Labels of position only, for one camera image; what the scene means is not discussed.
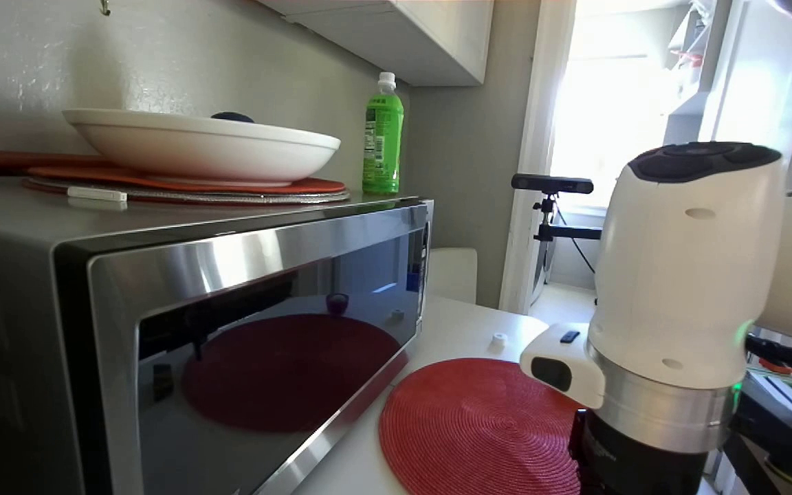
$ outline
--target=kitchen counter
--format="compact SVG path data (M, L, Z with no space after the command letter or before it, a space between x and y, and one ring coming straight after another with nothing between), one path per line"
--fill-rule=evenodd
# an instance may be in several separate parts
M517 359L520 353L545 331L547 325L529 315L513 315L481 304L466 304L459 299L429 298L422 331L414 337L413 359L397 375L406 377L436 359L451 357L492 357ZM393 386L370 402L351 431L329 450L329 456L304 479L296 489L300 495L402 495L404 489L393 479L380 442L375 417Z

